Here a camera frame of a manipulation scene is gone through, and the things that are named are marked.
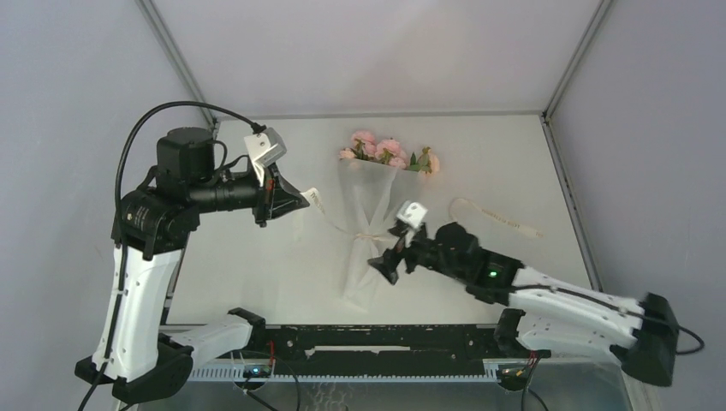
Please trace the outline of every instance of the white plastic casing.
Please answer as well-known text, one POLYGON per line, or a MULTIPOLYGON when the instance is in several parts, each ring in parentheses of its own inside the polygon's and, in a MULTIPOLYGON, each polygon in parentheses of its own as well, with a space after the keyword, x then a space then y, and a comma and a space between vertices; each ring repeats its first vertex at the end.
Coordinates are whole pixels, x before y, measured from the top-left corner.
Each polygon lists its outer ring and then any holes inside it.
MULTIPOLYGON (((117 287, 121 255, 121 249, 116 248, 113 286, 104 334, 92 357, 97 370, 104 363, 106 338, 109 335, 111 316, 119 293, 117 287)), ((128 248, 126 266, 128 277, 124 283, 124 296, 111 344, 109 364, 105 370, 105 375, 108 377, 113 379, 122 377, 130 382, 156 366, 159 320, 164 307, 166 289, 181 256, 182 251, 179 250, 158 254, 151 261, 145 261, 141 251, 128 248)))
POLYGON ((263 133, 245 137, 245 147, 259 186, 262 187, 265 182, 265 167, 269 167, 284 156, 288 149, 280 134, 272 128, 267 128, 263 133))
POLYGON ((193 347, 193 369, 200 368, 219 355, 247 346, 252 326, 243 318, 227 314, 217 321, 179 334, 167 334, 181 345, 193 347))
POLYGON ((406 201, 396 214, 396 218, 403 221, 414 231, 421 227, 428 209, 415 201, 406 201))
POLYGON ((616 360, 610 353, 611 344, 623 348, 631 348, 635 344, 633 331, 642 326, 642 320, 623 312, 643 314, 637 300, 583 289, 530 267, 520 269, 512 282, 515 287, 532 284, 543 284, 550 289, 526 289, 509 295, 509 307, 527 313, 517 328, 517 340, 525 348, 616 360), (588 295, 618 307, 618 311, 559 292, 561 289, 588 295))

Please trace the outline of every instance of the black cable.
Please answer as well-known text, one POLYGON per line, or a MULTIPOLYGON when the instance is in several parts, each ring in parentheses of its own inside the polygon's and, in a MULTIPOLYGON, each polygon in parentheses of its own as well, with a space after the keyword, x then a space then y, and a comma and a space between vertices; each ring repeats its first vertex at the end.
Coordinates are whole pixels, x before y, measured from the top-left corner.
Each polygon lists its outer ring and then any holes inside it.
MULTIPOLYGON (((534 364, 532 365, 532 368, 529 369, 529 375, 527 375, 527 382, 524 384, 524 389, 522 390, 522 397, 521 397, 521 411, 525 411, 524 409, 524 402, 525 399, 527 399, 527 392, 531 392, 529 390, 529 384, 532 383, 532 375, 534 375, 534 370, 537 369, 537 365, 539 364, 539 361, 542 360, 542 357, 537 357, 537 359, 534 361, 534 364)), ((547 406, 545 405, 545 402, 542 401, 542 398, 540 398, 537 394, 531 392, 533 395, 535 395, 535 398, 539 399, 539 401, 544 406, 545 411, 549 411, 547 409, 547 406)))
POLYGON ((80 405, 78 406, 78 411, 82 411, 83 408, 86 407, 88 404, 88 400, 91 399, 91 396, 93 395, 93 392, 98 387, 98 384, 101 383, 101 378, 104 376, 104 371, 106 371, 106 366, 108 366, 109 363, 105 362, 101 364, 101 368, 98 370, 98 374, 96 374, 96 377, 93 379, 93 382, 91 383, 91 388, 88 389, 88 392, 83 397, 83 400, 81 400, 80 405))
POLYGON ((222 161, 219 163, 219 167, 214 171, 215 173, 217 173, 219 170, 222 169, 224 163, 227 162, 227 145, 224 144, 224 141, 220 140, 212 140, 211 143, 222 146, 222 161))
POLYGON ((545 404, 545 400, 543 400, 542 397, 539 396, 539 394, 537 394, 536 392, 534 392, 534 390, 532 390, 532 389, 529 390, 529 393, 532 394, 532 396, 534 397, 534 399, 536 399, 537 401, 539 401, 539 404, 542 406, 542 409, 544 411, 550 411, 550 409, 547 408, 547 404, 545 404))
POLYGON ((252 131, 254 134, 262 133, 266 129, 266 126, 257 124, 256 122, 251 121, 250 119, 244 117, 243 115, 237 114, 231 110, 224 109, 223 107, 219 107, 214 104, 201 103, 199 101, 170 101, 168 103, 160 104, 160 105, 154 107, 153 109, 147 111, 139 119, 139 121, 136 122, 134 127, 131 129, 131 132, 128 134, 126 143, 124 143, 123 149, 121 151, 121 157, 119 158, 119 161, 118 161, 118 168, 116 169, 116 179, 114 181, 114 207, 116 208, 116 229, 117 229, 118 236, 119 236, 119 243, 121 245, 121 262, 119 264, 119 271, 117 273, 118 286, 116 287, 116 289, 118 290, 119 293, 116 295, 116 302, 114 303, 114 309, 111 314, 109 335, 107 336, 106 347, 104 350, 104 363, 101 365, 101 368, 98 369, 98 374, 96 375, 96 378, 91 383, 91 388, 86 393, 86 396, 83 398, 83 401, 80 403, 80 406, 78 407, 78 411, 83 411, 83 409, 86 407, 88 400, 91 398, 91 395, 96 390, 96 387, 100 383, 100 380, 104 375, 106 367, 108 366, 107 361, 110 358, 111 346, 113 344, 114 335, 116 334, 116 323, 118 322, 118 313, 119 313, 119 310, 121 309, 121 302, 122 302, 123 290, 124 290, 125 279, 126 279, 126 265, 128 264, 128 241, 126 238, 126 234, 123 232, 123 229, 121 226, 122 214, 123 214, 123 211, 121 209, 121 184, 122 184, 122 180, 123 180, 123 171, 126 169, 126 160, 128 159, 128 152, 131 150, 131 145, 134 143, 134 140, 136 139, 136 135, 139 133, 139 130, 141 130, 141 127, 150 118, 152 118, 152 116, 157 114, 159 111, 170 109, 173 107, 201 107, 203 109, 219 111, 220 113, 224 113, 227 116, 232 116, 232 117, 236 118, 237 120, 240 120, 240 121, 243 121, 243 122, 249 124, 250 127, 252 128, 252 131))
MULTIPOLYGON (((282 364, 284 366, 286 366, 290 370, 290 373, 293 375, 293 380, 295 381, 295 390, 297 390, 297 407, 295 407, 295 411, 300 411, 300 405, 302 403, 302 394, 301 394, 301 388, 300 388, 300 380, 297 378, 297 374, 295 373, 295 370, 293 370, 293 367, 290 366, 290 364, 288 364, 287 362, 283 361, 282 358, 278 357, 275 354, 263 353, 262 351, 252 351, 252 350, 249 350, 249 349, 241 349, 239 351, 240 351, 240 354, 248 353, 248 354, 263 355, 265 357, 272 357, 275 360, 278 360, 278 361, 282 362, 282 364)), ((246 394, 249 395, 252 399, 258 400, 258 402, 260 404, 266 406, 268 409, 270 409, 272 411, 276 411, 274 408, 270 408, 271 407, 270 404, 262 403, 261 402, 262 399, 259 398, 258 396, 252 396, 252 395, 250 395, 251 393, 249 391, 247 391, 246 394)))
POLYGON ((506 295, 509 295, 509 294, 515 293, 517 291, 522 291, 522 290, 526 290, 526 289, 542 289, 542 290, 546 290, 548 292, 563 293, 563 294, 572 295, 574 297, 578 297, 578 298, 581 298, 583 300, 588 300, 590 302, 594 302, 596 304, 599 304, 600 306, 603 306, 605 308, 608 308, 608 309, 616 312, 617 314, 628 315, 628 316, 635 317, 635 318, 638 318, 638 319, 644 319, 644 320, 647 320, 647 321, 652 321, 652 322, 657 323, 657 324, 667 325, 671 329, 676 328, 678 331, 683 331, 684 333, 686 333, 689 336, 693 337, 693 339, 696 340, 696 342, 698 343, 698 346, 695 347, 695 348, 689 348, 689 349, 682 350, 682 351, 676 351, 675 352, 676 355, 696 354, 696 353, 699 353, 699 352, 703 351, 703 349, 705 348, 705 341, 703 340, 703 338, 701 338, 701 336, 699 336, 695 332, 689 330, 688 328, 686 328, 686 327, 684 327, 684 326, 682 326, 680 324, 673 324, 673 323, 671 323, 669 321, 666 321, 664 319, 658 319, 658 318, 655 318, 655 317, 647 316, 645 314, 634 313, 632 311, 622 312, 622 311, 620 311, 620 307, 618 307, 618 306, 616 306, 614 304, 610 304, 610 303, 607 303, 605 301, 601 301, 601 300, 599 300, 599 299, 597 299, 597 298, 595 298, 595 297, 593 297, 591 295, 582 294, 582 293, 579 293, 577 291, 573 291, 571 289, 562 289, 562 288, 558 288, 558 287, 553 288, 550 285, 543 285, 543 284, 521 285, 521 286, 509 287, 509 288, 506 288, 506 289, 482 289, 481 287, 467 286, 467 291, 470 290, 470 289, 472 290, 472 292, 470 292, 469 294, 472 294, 474 296, 476 296, 477 294, 483 294, 483 295, 486 295, 486 294, 506 294, 506 295))
POLYGON ((248 395, 250 398, 252 398, 254 401, 259 402, 263 407, 269 409, 270 411, 277 411, 277 408, 272 407, 270 404, 267 403, 267 401, 258 397, 255 393, 251 392, 250 390, 245 390, 245 394, 248 395))
POLYGON ((146 177, 144 177, 144 181, 139 184, 136 189, 137 190, 143 190, 145 188, 149 187, 149 184, 152 183, 152 180, 157 178, 157 171, 158 167, 156 165, 153 165, 149 170, 146 172, 146 177))

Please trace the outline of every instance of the pink flower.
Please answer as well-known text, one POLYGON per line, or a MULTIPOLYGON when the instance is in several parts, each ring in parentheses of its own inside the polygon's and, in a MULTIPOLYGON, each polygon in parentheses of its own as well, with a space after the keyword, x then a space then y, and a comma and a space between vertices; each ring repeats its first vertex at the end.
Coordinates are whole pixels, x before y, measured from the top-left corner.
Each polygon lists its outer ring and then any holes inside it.
POLYGON ((375 158, 382 160, 384 158, 384 155, 385 155, 385 151, 383 148, 376 148, 376 154, 374 156, 375 158))
POLYGON ((401 143, 393 139, 386 139, 378 143, 376 149, 376 157, 378 157, 378 152, 384 152, 384 150, 388 150, 389 153, 398 156, 401 153, 401 143))
POLYGON ((368 157, 376 157, 376 145, 373 143, 370 143, 368 141, 365 141, 363 143, 363 152, 368 157))
POLYGON ((346 148, 345 150, 341 150, 340 158, 355 158, 355 153, 353 152, 353 150, 346 148))
POLYGON ((432 152, 429 152, 429 167, 431 168, 432 175, 441 171, 441 164, 438 162, 438 157, 432 152))
POLYGON ((400 157, 393 157, 389 162, 388 165, 391 167, 398 167, 401 170, 406 169, 406 160, 400 157))
POLYGON ((359 141, 376 144, 376 136, 368 130, 356 131, 353 133, 353 136, 350 137, 350 140, 353 141, 354 145, 357 145, 359 141))

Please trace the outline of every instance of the white robotic arm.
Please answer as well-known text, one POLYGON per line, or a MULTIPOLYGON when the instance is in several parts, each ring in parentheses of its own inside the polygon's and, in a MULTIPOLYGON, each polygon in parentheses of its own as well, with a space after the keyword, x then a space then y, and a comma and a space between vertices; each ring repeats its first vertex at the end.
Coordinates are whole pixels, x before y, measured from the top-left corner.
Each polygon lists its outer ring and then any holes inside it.
POLYGON ((203 128, 171 130, 158 141, 157 165, 120 202, 104 332, 95 353, 76 364, 75 374, 92 387, 113 384, 113 395, 126 404, 172 396, 193 369, 245 348, 253 329, 264 329, 261 317, 235 308, 213 324, 159 334, 172 273, 201 213, 251 209, 265 227, 268 220, 308 206, 277 169, 286 152, 282 138, 271 128, 258 128, 245 138, 246 172, 231 171, 244 156, 215 168, 213 145, 222 143, 203 128), (152 180, 156 187, 149 187, 152 180))
POLYGON ((464 283, 478 300, 507 307, 495 331, 507 354, 527 357, 537 351, 610 360, 640 381, 671 385, 678 335, 685 329, 663 297, 649 294, 637 301, 565 283, 482 249, 457 223, 444 225, 429 239, 425 214, 419 203, 404 204, 390 230, 399 241, 369 260, 391 284, 398 281, 401 262, 408 273, 422 265, 464 283))

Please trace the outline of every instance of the paper tag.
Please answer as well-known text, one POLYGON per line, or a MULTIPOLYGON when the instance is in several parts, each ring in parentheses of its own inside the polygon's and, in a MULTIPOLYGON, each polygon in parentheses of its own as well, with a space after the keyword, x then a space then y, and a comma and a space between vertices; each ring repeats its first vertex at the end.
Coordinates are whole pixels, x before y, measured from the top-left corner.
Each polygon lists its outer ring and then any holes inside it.
POLYGON ((517 223, 514 220, 510 220, 506 218, 505 216, 502 216, 501 214, 498 214, 494 211, 487 210, 485 208, 480 207, 478 204, 474 203, 473 201, 469 199, 464 199, 462 197, 456 198, 451 200, 451 203, 449 203, 449 218, 452 221, 456 221, 456 217, 454 217, 454 213, 452 212, 452 208, 454 206, 454 203, 460 201, 469 204, 473 208, 479 210, 482 214, 484 214, 487 217, 490 217, 494 220, 497 220, 499 223, 506 224, 510 228, 515 229, 519 231, 522 235, 527 236, 529 238, 542 238, 545 236, 541 231, 537 229, 533 229, 532 227, 517 223))
POLYGON ((316 206, 320 212, 325 214, 325 209, 323 208, 323 201, 320 199, 320 192, 317 188, 313 187, 307 190, 304 193, 301 193, 303 197, 305 197, 305 200, 307 200, 308 203, 316 206))

